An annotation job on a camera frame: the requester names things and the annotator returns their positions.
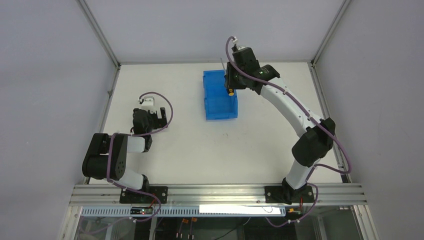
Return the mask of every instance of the gray wall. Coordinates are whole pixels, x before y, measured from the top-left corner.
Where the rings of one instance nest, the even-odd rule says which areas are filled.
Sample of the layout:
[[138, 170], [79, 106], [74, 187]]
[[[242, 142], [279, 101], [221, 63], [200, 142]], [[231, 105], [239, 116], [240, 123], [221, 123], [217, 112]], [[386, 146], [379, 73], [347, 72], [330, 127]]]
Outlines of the gray wall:
[[424, 234], [423, 11], [422, 0], [353, 0], [317, 66], [383, 240]]
[[227, 38], [258, 59], [310, 60], [343, 0], [87, 0], [120, 62], [219, 61]]
[[0, 238], [58, 237], [114, 67], [74, 0], [0, 3]]

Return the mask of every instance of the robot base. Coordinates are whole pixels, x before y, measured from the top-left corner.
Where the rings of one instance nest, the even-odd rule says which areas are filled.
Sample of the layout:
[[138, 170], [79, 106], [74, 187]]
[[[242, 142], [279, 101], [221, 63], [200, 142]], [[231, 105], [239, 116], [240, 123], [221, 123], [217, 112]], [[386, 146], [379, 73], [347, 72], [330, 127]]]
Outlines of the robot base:
[[295, 191], [295, 194], [285, 194], [287, 189], [283, 186], [265, 186], [265, 201], [267, 204], [289, 204], [300, 203], [301, 198], [303, 203], [313, 203], [314, 192], [312, 187], [305, 185]]
[[[155, 195], [160, 203], [166, 204], [168, 201], [168, 187], [167, 186], [150, 186], [150, 194]], [[153, 197], [143, 194], [135, 193], [130, 190], [121, 190], [119, 203], [120, 204], [151, 204]]]

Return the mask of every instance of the robotic arm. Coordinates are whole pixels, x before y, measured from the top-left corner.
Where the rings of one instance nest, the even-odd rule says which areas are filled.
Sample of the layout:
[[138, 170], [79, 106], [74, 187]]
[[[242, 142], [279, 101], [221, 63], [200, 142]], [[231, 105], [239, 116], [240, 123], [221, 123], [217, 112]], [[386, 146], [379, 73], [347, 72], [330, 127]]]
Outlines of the robotic arm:
[[164, 107], [155, 107], [155, 99], [147, 96], [140, 99], [140, 108], [132, 111], [131, 129], [134, 136], [115, 133], [95, 133], [91, 139], [87, 153], [82, 163], [82, 173], [94, 179], [106, 179], [108, 172], [108, 159], [110, 158], [109, 177], [121, 186], [149, 192], [147, 176], [126, 168], [127, 153], [146, 153], [152, 145], [152, 130], [163, 128], [167, 125], [167, 115]]
[[[291, 204], [304, 192], [313, 166], [333, 147], [333, 140], [312, 123], [309, 118], [319, 119], [321, 126], [333, 135], [336, 125], [331, 118], [324, 120], [305, 107], [310, 114], [310, 117], [307, 117], [298, 105], [303, 106], [303, 104], [301, 102], [295, 103], [288, 96], [287, 93], [294, 95], [280, 78], [280, 74], [271, 65], [260, 67], [250, 47], [237, 46], [237, 39], [233, 40], [233, 43], [234, 46], [231, 48], [233, 64], [238, 69], [231, 62], [227, 63], [224, 85], [228, 94], [233, 93], [236, 89], [249, 88], [255, 91], [278, 109], [299, 136], [299, 140], [291, 149], [295, 161], [290, 172], [282, 181], [282, 193], [279, 199], [284, 203]], [[285, 91], [264, 82], [279, 86]]]

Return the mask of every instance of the white cable clip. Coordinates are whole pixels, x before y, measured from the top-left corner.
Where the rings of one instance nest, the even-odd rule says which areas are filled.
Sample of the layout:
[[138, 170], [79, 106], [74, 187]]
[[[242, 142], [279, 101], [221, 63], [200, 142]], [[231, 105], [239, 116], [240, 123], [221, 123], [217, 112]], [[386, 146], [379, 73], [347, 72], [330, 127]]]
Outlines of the white cable clip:
[[234, 39], [232, 40], [232, 44], [236, 45], [239, 42], [236, 36], [234, 36]]

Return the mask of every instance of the blue plastic bin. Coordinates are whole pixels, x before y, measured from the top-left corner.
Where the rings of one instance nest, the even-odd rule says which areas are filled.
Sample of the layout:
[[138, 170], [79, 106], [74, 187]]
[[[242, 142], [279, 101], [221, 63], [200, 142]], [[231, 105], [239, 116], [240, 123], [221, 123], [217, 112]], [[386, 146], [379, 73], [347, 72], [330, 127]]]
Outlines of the blue plastic bin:
[[204, 110], [206, 120], [235, 119], [238, 115], [237, 93], [229, 96], [226, 88], [224, 70], [203, 72]]

